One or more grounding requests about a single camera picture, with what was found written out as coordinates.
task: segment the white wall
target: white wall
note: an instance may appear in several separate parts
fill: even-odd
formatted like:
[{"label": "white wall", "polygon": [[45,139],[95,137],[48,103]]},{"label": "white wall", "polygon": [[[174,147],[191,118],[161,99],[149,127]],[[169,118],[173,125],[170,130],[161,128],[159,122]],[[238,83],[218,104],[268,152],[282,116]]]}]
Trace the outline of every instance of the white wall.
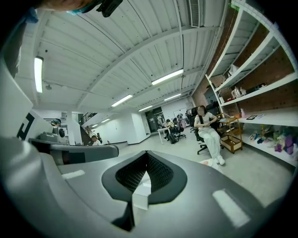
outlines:
[{"label": "white wall", "polygon": [[172,121],[173,118],[175,118],[174,111],[177,111],[183,108],[188,108],[189,104],[190,104],[189,100],[187,98],[184,98],[184,99],[177,100],[175,102],[163,105],[162,111],[163,111],[164,119],[165,120],[170,119]]},{"label": "white wall", "polygon": [[127,113],[119,118],[101,123],[99,127],[92,129],[102,138],[103,144],[119,143],[127,141],[128,144],[139,143],[146,139],[146,132],[142,117],[137,113]]},{"label": "white wall", "polygon": [[127,141],[124,117],[101,123],[99,127],[92,129],[92,131],[96,135],[99,133],[103,144],[107,144],[108,141],[110,143]]},{"label": "white wall", "polygon": [[145,140],[147,137],[145,128],[144,128],[144,123],[143,123],[141,114],[132,113],[131,115],[132,115],[132,119],[133,119],[136,137],[133,139],[134,142],[131,142],[129,144],[139,143],[139,142]]},{"label": "white wall", "polygon": [[[41,109],[33,109],[33,111],[39,115],[41,118],[61,118],[62,112],[65,111],[57,111],[57,110],[41,110]],[[72,112],[72,118],[78,122],[79,115],[81,112]]]},{"label": "white wall", "polygon": [[33,109],[33,111],[41,118],[61,118],[61,111],[39,109]]},{"label": "white wall", "polygon": [[68,140],[70,145],[82,144],[80,125],[73,119],[71,112],[67,113]]},{"label": "white wall", "polygon": [[151,131],[150,131],[148,121],[147,121],[147,117],[146,117],[145,113],[142,113],[142,120],[143,120],[143,124],[144,124],[146,134],[151,134]]}]

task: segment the fluorescent ceiling light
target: fluorescent ceiling light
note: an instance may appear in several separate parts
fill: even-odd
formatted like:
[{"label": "fluorescent ceiling light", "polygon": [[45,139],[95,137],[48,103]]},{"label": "fluorescent ceiling light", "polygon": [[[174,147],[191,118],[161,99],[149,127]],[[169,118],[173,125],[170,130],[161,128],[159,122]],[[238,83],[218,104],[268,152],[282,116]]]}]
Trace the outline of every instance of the fluorescent ceiling light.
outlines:
[{"label": "fluorescent ceiling light", "polygon": [[157,79],[157,80],[155,80],[155,81],[153,81],[153,82],[151,82],[151,83],[152,83],[152,85],[158,84],[158,83],[160,83],[160,82],[162,82],[162,81],[165,81],[165,80],[167,80],[167,79],[169,79],[169,78],[172,78],[172,77],[174,77],[174,76],[176,76],[176,75],[182,74],[183,72],[184,72],[183,69],[179,69],[178,71],[175,71],[175,72],[170,73],[170,74],[168,74],[168,75],[166,75],[166,76],[163,76],[162,78]]},{"label": "fluorescent ceiling light", "polygon": [[42,65],[43,58],[36,56],[34,59],[35,86],[38,93],[42,93]]},{"label": "fluorescent ceiling light", "polygon": [[103,122],[106,122],[106,121],[108,121],[108,120],[110,120],[110,118],[108,118],[108,119],[105,119],[104,121],[102,121],[102,123],[103,123]]},{"label": "fluorescent ceiling light", "polygon": [[125,98],[122,98],[121,100],[119,100],[118,102],[115,102],[112,106],[118,106],[120,103],[126,101],[127,99],[130,99],[132,97],[132,95],[127,95]]},{"label": "fluorescent ceiling light", "polygon": [[146,110],[146,109],[148,109],[148,108],[151,108],[151,107],[152,107],[152,106],[148,106],[148,107],[146,107],[146,108],[143,108],[143,109],[139,110],[139,112],[144,111],[144,110]]},{"label": "fluorescent ceiling light", "polygon": [[167,100],[173,99],[173,98],[175,98],[175,97],[178,97],[178,96],[180,96],[180,95],[181,95],[181,93],[180,93],[180,94],[177,94],[177,95],[174,95],[174,96],[172,96],[172,97],[169,97],[169,98],[165,99],[164,101],[167,101]]}]

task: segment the shelving unit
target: shelving unit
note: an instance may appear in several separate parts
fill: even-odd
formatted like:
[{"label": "shelving unit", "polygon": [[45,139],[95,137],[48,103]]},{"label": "shelving unit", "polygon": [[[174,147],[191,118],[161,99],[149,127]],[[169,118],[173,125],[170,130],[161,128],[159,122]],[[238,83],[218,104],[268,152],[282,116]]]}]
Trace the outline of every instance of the shelving unit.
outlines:
[{"label": "shelving unit", "polygon": [[[247,118],[249,118],[250,116],[261,114],[264,114],[264,116],[260,119],[255,118],[253,120],[247,120]],[[298,107],[261,112],[250,112],[246,114],[246,118],[240,118],[239,122],[278,126],[298,126]]]},{"label": "shelving unit", "polygon": [[220,104],[221,106],[226,106],[226,105],[229,105],[229,104],[232,104],[232,103],[236,103],[236,102],[239,102],[239,101],[242,101],[242,100],[245,100],[245,99],[249,99],[251,97],[254,97],[254,96],[257,96],[257,95],[260,95],[262,93],[265,93],[267,91],[270,91],[272,89],[275,89],[277,87],[280,87],[282,85],[285,85],[285,84],[288,84],[294,80],[298,79],[298,76],[297,76],[297,73],[291,73],[287,76],[285,76],[284,78],[280,79],[279,81],[276,81],[275,83],[273,84],[270,84],[268,86],[265,86],[265,87],[262,87],[260,88],[259,90],[257,91],[254,91],[252,93],[249,93],[245,96],[242,96],[240,98],[237,98],[237,99],[234,99],[234,100],[231,100],[229,102],[225,102],[225,103],[222,103]]},{"label": "shelving unit", "polygon": [[275,50],[279,47],[278,41],[269,33],[255,52],[244,62],[244,64],[237,69],[215,92],[222,88],[231,87],[239,82],[246,75],[254,71],[260,64],[268,59]]},{"label": "shelving unit", "polygon": [[263,142],[261,144],[258,144],[257,141],[250,141],[249,140],[249,137],[250,137],[251,134],[252,134],[252,132],[251,133],[244,132],[242,134],[242,141],[244,143],[248,144],[248,145],[251,145],[251,146],[253,146],[253,147],[261,150],[261,151],[264,151],[264,152],[266,152],[266,153],[268,153],[270,155],[273,155],[273,156],[275,156],[275,157],[277,157],[277,158],[279,158],[279,159],[281,159],[281,160],[283,160],[283,161],[285,161],[285,162],[287,162],[287,163],[289,163],[289,164],[291,164],[291,165],[293,165],[295,167],[297,166],[297,164],[298,164],[297,161],[295,161],[291,157],[291,155],[287,154],[287,152],[285,152],[285,151],[276,152],[274,150],[274,148],[268,148],[268,146],[267,146],[268,144],[267,143],[264,143]]},{"label": "shelving unit", "polygon": [[[237,19],[235,21],[233,30],[227,41],[227,44],[222,52],[222,55],[220,56],[214,68],[212,69],[210,75],[206,75],[206,78],[214,91],[214,94],[218,100],[222,112],[226,105],[230,105],[242,100],[252,98],[254,96],[281,87],[298,79],[298,62],[289,44],[284,39],[283,35],[279,32],[278,25],[272,23],[261,12],[247,4],[245,0],[232,0],[231,3],[239,7]],[[221,86],[219,86],[218,88],[214,88],[211,82],[211,77],[222,75],[227,72],[227,70],[235,62],[235,60],[238,58],[241,52],[246,48],[250,39],[254,35],[256,27],[259,24],[262,24],[265,28],[267,28],[267,30],[269,31],[268,35],[257,47],[257,49],[251,54],[251,56],[237,69],[236,72],[234,72],[225,82],[223,82]],[[225,103],[220,102],[219,97],[222,89],[229,88],[243,80],[248,74],[255,71],[263,62],[265,62],[279,47],[282,47],[287,57],[289,58],[294,68],[293,73],[240,98]],[[247,118],[251,115],[260,114],[264,114],[264,116],[259,119],[247,120]],[[298,126],[298,107],[283,108],[270,111],[250,112],[246,114],[246,118],[240,118],[237,122],[278,126]],[[252,132],[248,130],[244,131],[242,135],[236,135],[234,137],[242,140],[243,143],[251,145],[268,154],[271,154],[293,166],[298,165],[298,162],[295,161],[294,158],[291,155],[287,154],[285,151],[276,152],[274,148],[269,148],[267,143],[258,144],[256,141],[250,141],[249,137],[251,134]]]},{"label": "shelving unit", "polygon": [[242,9],[239,10],[230,38],[210,75],[207,76],[208,79],[223,74],[234,63],[251,40],[257,26],[254,17]]}]

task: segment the desk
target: desk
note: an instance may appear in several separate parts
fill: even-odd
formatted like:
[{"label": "desk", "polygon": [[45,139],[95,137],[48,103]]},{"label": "desk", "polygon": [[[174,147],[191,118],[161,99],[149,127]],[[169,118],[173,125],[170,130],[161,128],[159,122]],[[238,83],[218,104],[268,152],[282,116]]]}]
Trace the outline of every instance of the desk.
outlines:
[{"label": "desk", "polygon": [[162,142],[162,145],[163,145],[163,139],[162,139],[162,136],[160,135],[160,132],[163,132],[163,136],[165,137],[165,133],[164,131],[165,130],[168,130],[169,131],[169,127],[166,127],[166,128],[162,128],[162,129],[158,129],[158,134],[159,134],[159,138],[160,138],[160,141]]}]

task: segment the doorway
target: doorway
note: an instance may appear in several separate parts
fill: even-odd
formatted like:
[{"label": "doorway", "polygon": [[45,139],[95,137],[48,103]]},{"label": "doorway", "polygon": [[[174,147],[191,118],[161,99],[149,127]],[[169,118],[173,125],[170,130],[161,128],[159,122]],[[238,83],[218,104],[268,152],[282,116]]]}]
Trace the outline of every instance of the doorway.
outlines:
[{"label": "doorway", "polygon": [[157,132],[157,130],[161,128],[165,122],[162,108],[161,107],[155,108],[149,112],[146,112],[145,114],[148,121],[150,132],[151,133]]},{"label": "doorway", "polygon": [[215,96],[211,87],[208,88],[208,90],[205,92],[204,96],[208,102],[208,105],[211,104],[212,102],[217,101],[216,96]]}]

